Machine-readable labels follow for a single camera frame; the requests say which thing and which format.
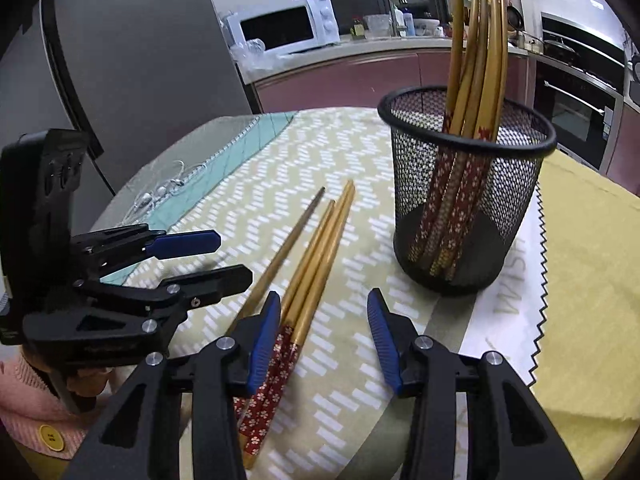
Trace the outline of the pink knitted sleeve forearm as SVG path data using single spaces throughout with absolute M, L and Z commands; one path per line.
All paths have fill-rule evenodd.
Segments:
M 96 374 L 103 390 L 94 398 L 78 396 L 76 413 L 48 386 L 46 373 L 32 367 L 18 350 L 1 361 L 1 422 L 9 436 L 25 448 L 60 460 L 71 460 L 106 401 L 116 389 L 116 370 Z

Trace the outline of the left hand with bandage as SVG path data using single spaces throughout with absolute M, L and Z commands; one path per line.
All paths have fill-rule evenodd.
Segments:
M 96 409 L 98 396 L 113 378 L 111 368 L 85 368 L 84 370 L 55 370 L 38 353 L 21 346 L 22 356 L 50 393 L 61 400 L 67 411 L 76 414 Z

